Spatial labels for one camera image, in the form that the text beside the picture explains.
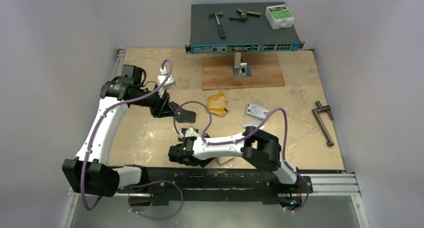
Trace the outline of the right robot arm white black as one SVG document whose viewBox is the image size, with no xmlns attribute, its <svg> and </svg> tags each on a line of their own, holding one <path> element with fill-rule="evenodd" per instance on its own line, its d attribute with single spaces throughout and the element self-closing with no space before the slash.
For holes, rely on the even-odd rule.
<svg viewBox="0 0 424 228">
<path fill-rule="evenodd" d="M 296 169 L 283 163 L 278 137 L 259 129 L 246 138 L 254 130 L 254 126 L 247 126 L 242 133 L 203 140 L 198 129 L 181 129 L 180 143 L 170 146 L 168 158 L 171 162 L 204 168 L 215 158 L 241 157 L 258 170 L 273 172 L 284 190 L 294 191 L 301 181 Z"/>
</svg>

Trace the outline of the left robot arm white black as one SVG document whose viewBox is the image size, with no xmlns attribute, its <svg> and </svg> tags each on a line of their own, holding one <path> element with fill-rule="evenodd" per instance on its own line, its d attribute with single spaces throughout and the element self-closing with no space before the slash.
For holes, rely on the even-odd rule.
<svg viewBox="0 0 424 228">
<path fill-rule="evenodd" d="M 142 88 L 147 73 L 134 65 L 124 65 L 121 74 L 100 90 L 98 111 L 82 147 L 73 159 L 66 159 L 62 171 L 74 192 L 112 197 L 118 189 L 130 186 L 138 193 L 149 187 L 148 177 L 133 166 L 109 166 L 113 141 L 130 106 L 147 107 L 153 117 L 172 116 L 168 89 L 175 87 L 171 69 L 161 66 L 153 91 Z"/>
</svg>

